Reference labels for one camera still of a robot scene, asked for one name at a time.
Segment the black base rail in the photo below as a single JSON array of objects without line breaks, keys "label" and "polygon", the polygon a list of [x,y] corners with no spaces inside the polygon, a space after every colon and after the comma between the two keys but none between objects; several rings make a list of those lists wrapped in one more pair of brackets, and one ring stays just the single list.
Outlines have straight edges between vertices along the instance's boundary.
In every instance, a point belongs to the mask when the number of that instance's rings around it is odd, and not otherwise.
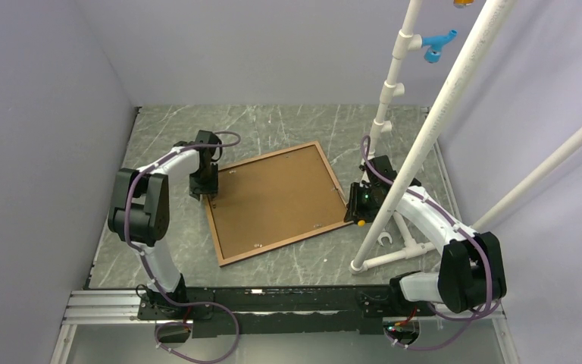
[{"label": "black base rail", "polygon": [[387,284],[290,287],[190,287],[191,309],[136,291],[140,321],[187,320],[194,338],[239,332],[295,334],[353,331],[382,334],[386,325],[433,316],[425,303],[402,302]]}]

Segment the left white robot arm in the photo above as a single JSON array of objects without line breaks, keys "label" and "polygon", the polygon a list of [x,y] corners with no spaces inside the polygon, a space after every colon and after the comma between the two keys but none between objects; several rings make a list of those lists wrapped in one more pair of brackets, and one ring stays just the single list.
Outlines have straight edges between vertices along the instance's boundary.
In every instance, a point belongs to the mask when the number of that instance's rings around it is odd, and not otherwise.
[{"label": "left white robot arm", "polygon": [[141,168],[122,168],[115,176],[108,229],[135,253],[148,276],[147,297],[170,319],[187,308],[186,283],[164,242],[170,225],[171,184],[187,180],[196,200],[218,192],[217,163],[225,143],[220,133],[200,130],[162,157]]}]

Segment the silver 24mm wrench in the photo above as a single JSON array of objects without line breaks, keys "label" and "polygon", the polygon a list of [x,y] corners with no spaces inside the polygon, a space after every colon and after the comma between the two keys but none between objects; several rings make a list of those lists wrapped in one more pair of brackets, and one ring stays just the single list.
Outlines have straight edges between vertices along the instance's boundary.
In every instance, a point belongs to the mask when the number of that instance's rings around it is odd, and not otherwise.
[{"label": "silver 24mm wrench", "polygon": [[382,232],[380,232],[380,234],[379,234],[379,236],[377,238],[377,243],[380,246],[385,246],[385,243],[392,244],[393,243],[393,237],[392,237],[392,235],[389,232],[382,231]]}]

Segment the white diagonal pole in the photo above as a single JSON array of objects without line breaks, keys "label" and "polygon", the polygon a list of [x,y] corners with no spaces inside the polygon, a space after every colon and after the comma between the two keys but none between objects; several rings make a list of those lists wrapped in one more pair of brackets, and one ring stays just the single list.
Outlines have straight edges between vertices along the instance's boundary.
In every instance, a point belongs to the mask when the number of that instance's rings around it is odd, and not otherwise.
[{"label": "white diagonal pole", "polygon": [[482,230],[494,222],[500,215],[507,212],[520,198],[530,191],[542,179],[553,172],[560,164],[576,153],[582,147],[582,127],[575,131],[563,144],[543,160],[532,172],[523,178],[515,187],[505,194],[491,209],[481,216],[471,226]]}]

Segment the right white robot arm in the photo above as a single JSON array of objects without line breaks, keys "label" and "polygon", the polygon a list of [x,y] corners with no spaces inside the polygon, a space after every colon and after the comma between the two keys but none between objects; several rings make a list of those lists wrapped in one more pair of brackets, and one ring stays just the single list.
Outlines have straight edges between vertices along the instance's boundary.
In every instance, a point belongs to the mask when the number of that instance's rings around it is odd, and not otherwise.
[{"label": "right white robot arm", "polygon": [[401,259],[437,251],[436,271],[413,271],[393,278],[387,294],[392,312],[404,315],[419,303],[443,304],[454,313],[491,307],[507,293],[499,239],[463,224],[414,179],[390,211],[404,236],[403,249],[369,259],[354,259],[351,270],[363,272]]}]

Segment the blue pipe valve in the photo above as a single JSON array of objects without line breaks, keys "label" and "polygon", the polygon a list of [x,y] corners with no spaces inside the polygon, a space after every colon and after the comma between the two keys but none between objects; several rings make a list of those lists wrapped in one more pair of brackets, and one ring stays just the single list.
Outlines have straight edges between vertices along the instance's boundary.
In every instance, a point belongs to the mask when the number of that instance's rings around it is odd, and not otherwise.
[{"label": "blue pipe valve", "polygon": [[427,36],[421,39],[421,47],[425,48],[424,60],[430,64],[435,64],[440,60],[443,48],[455,39],[458,35],[456,30],[450,30],[447,34],[438,36]]}]

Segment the orange pipe fitting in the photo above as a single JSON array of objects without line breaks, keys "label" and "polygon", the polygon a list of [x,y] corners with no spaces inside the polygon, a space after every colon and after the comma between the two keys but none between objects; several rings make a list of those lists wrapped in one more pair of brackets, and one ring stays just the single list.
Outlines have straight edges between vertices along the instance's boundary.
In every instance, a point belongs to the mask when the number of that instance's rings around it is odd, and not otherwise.
[{"label": "orange pipe fitting", "polygon": [[453,0],[453,5],[457,8],[466,8],[474,3],[474,0]]}]

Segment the white PVC pipe structure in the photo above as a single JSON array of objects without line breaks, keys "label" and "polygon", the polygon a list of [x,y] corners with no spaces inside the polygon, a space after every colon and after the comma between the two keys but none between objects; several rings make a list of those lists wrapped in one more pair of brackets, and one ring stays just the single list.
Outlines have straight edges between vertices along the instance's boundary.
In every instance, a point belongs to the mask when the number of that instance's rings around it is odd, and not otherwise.
[{"label": "white PVC pipe structure", "polygon": [[[349,270],[352,274],[357,275],[379,265],[421,256],[435,249],[440,251],[445,239],[455,234],[453,230],[455,223],[443,223],[444,214],[435,210],[437,204],[426,195],[421,197],[420,202],[416,202],[409,196],[408,186],[437,143],[437,138],[442,133],[449,116],[514,5],[515,2],[509,0],[485,2],[397,178],[390,186],[380,211],[350,263]],[[368,258],[369,252],[391,219],[397,223],[403,235],[404,249]]]}]

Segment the blue picture frame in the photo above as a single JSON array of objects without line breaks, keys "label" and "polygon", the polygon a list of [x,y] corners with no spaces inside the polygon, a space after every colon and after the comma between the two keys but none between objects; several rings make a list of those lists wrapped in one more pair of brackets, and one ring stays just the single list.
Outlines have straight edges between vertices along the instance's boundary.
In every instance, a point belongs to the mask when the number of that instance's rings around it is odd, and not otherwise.
[{"label": "blue picture frame", "polygon": [[220,267],[348,226],[317,141],[223,166],[217,195],[204,201]]}]

